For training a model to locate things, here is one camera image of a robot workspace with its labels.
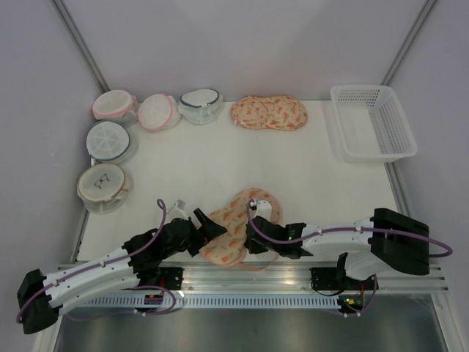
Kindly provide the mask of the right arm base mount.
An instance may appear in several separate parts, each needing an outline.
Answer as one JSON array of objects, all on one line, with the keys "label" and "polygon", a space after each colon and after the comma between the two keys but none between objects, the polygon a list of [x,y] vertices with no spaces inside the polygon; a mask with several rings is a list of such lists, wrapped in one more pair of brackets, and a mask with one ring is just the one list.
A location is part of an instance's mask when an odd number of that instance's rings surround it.
[{"label": "right arm base mount", "polygon": [[374,289],[373,276],[359,281],[344,274],[339,274],[339,271],[332,267],[314,267],[310,268],[309,271],[311,274],[311,288],[317,292],[325,293],[330,291],[335,293],[348,290],[367,291]]}]

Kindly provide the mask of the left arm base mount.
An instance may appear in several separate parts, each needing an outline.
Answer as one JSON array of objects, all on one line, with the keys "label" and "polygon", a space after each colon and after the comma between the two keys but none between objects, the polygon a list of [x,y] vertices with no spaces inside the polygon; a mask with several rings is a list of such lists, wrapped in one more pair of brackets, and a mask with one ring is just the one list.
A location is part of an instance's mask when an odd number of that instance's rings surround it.
[{"label": "left arm base mount", "polygon": [[180,290],[184,269],[181,267],[162,267],[144,275],[141,286],[159,286],[168,290]]}]

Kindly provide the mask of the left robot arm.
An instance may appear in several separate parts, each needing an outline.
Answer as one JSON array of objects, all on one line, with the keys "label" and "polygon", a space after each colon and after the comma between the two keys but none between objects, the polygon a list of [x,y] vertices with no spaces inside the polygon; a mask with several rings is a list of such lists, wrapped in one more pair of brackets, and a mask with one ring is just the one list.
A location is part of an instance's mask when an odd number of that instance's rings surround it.
[{"label": "left robot arm", "polygon": [[178,216],[162,221],[113,252],[83,265],[44,274],[28,272],[16,293],[19,312],[16,322],[24,334],[45,330],[80,304],[116,290],[141,287],[153,290],[160,281],[160,264],[180,252],[191,256],[227,229],[216,224],[200,209],[194,214],[200,225]]}]

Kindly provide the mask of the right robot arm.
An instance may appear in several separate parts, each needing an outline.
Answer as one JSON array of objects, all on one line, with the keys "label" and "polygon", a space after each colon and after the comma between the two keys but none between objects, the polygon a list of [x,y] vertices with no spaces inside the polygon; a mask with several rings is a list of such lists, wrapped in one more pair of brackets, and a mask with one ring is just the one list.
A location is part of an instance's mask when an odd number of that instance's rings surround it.
[{"label": "right robot arm", "polygon": [[329,228],[305,223],[282,227],[255,216],[246,225],[246,235],[245,247],[251,254],[270,250],[292,260],[308,256],[325,261],[336,254],[334,279],[344,290],[385,271],[429,273],[429,227],[387,208],[376,208],[370,218]]}]

